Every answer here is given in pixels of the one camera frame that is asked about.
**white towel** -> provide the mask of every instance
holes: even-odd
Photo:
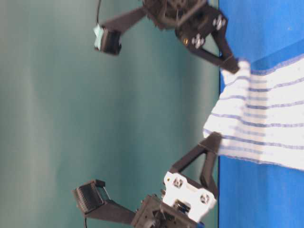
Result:
[[[219,155],[304,170],[304,57],[265,72],[239,61],[204,126],[219,132]]]

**robotic arm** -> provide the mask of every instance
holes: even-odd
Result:
[[[96,35],[95,48],[118,55],[120,36],[147,16],[160,30],[174,29],[176,37],[191,53],[232,73],[239,70],[225,39],[228,20],[220,10],[209,6],[207,0],[142,0],[142,3],[142,7],[108,20],[101,27],[98,24],[98,34],[102,35]],[[209,34],[221,52],[220,57],[203,48]]]
[[[85,227],[86,218],[93,218],[135,228],[203,228],[200,220],[214,207],[218,197],[212,171],[220,141],[221,135],[212,133],[173,164],[164,177],[166,191],[162,190],[162,200],[147,195],[136,213],[111,200],[101,180],[76,188],[72,192],[85,217]],[[206,159],[199,184],[181,172],[203,153]]]

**teal wall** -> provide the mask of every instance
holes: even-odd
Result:
[[[0,1],[1,228],[81,228],[71,190],[93,178],[135,210],[202,138],[218,69],[147,19],[123,37],[119,57],[94,51],[96,4]],[[139,5],[104,0],[101,20]]]

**blue stripe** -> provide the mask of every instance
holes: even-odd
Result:
[[[219,147],[220,150],[230,150],[230,151],[242,151],[242,152],[250,152],[250,153],[257,153],[257,154],[264,154],[262,151],[258,150],[252,150],[249,148],[244,148],[244,147],[237,147],[237,146],[223,146],[221,145]]]
[[[273,105],[270,105],[270,106],[249,105],[249,104],[247,104],[246,107],[247,108],[252,108],[252,109],[266,110],[266,109],[270,109],[270,108],[284,108],[284,107],[291,107],[291,106],[303,105],[303,104],[304,104],[304,100],[296,101],[296,102],[292,102],[292,103],[286,103],[286,104],[273,104]]]
[[[242,128],[239,127],[233,127],[233,129],[237,132],[240,132],[242,134],[249,134],[249,135],[254,135],[254,136],[260,136],[260,137],[264,137],[266,136],[266,134],[264,133],[260,133],[260,132],[252,132],[252,131],[245,131]]]
[[[292,85],[301,83],[301,82],[303,82],[303,81],[304,81],[304,77],[299,78],[299,79],[297,79],[297,80],[295,80],[295,81],[292,81],[292,82],[286,82],[286,83],[277,84],[277,85],[275,85],[275,86],[272,87],[272,88],[265,88],[265,89],[249,88],[248,90],[251,91],[251,92],[269,92],[269,91],[271,91],[272,89],[281,88],[281,87],[285,87],[285,86],[292,86]]]
[[[287,149],[292,149],[292,150],[304,150],[304,146],[295,146],[295,145],[285,145],[281,144],[279,142],[260,142],[260,141],[255,141],[251,139],[244,139],[244,138],[239,138],[231,135],[222,135],[223,139],[229,139],[229,140],[234,140],[242,143],[249,143],[249,144],[254,144],[254,145],[260,145],[260,146],[274,146],[274,147],[283,147]]]
[[[249,96],[248,100],[254,100],[254,101],[268,101],[268,97],[253,97]]]
[[[238,80],[246,80],[246,81],[248,81],[250,83],[253,83],[253,84],[267,83],[267,80],[253,80],[248,76],[238,76],[233,82],[230,82],[230,83],[226,84],[226,86],[230,86]]]
[[[254,117],[254,118],[257,118],[257,119],[267,119],[267,115],[261,115],[261,114],[251,114],[251,113],[244,113],[245,116],[248,116],[248,117]]]
[[[221,97],[220,100],[229,100],[229,99],[241,99],[241,100],[254,100],[254,101],[267,101],[268,98],[267,97],[253,97],[253,96],[249,96],[249,97],[245,97],[245,96],[241,96],[241,95],[232,95],[232,96],[228,96],[228,97]]]
[[[252,123],[252,122],[247,122],[242,119],[242,117],[238,115],[230,115],[230,114],[216,114],[216,113],[211,113],[211,115],[219,118],[230,118],[230,119],[236,119],[239,120],[242,124],[248,125],[248,126],[253,126],[253,127],[282,127],[282,128],[287,128],[287,127],[304,127],[304,123],[292,123],[292,124],[287,124],[287,123],[270,123],[270,124],[263,124],[263,123]]]

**bolt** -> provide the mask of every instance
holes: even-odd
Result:
[[[189,40],[188,40],[188,38],[184,38],[184,40],[182,41],[183,43],[184,43],[184,45],[188,45],[189,44]]]

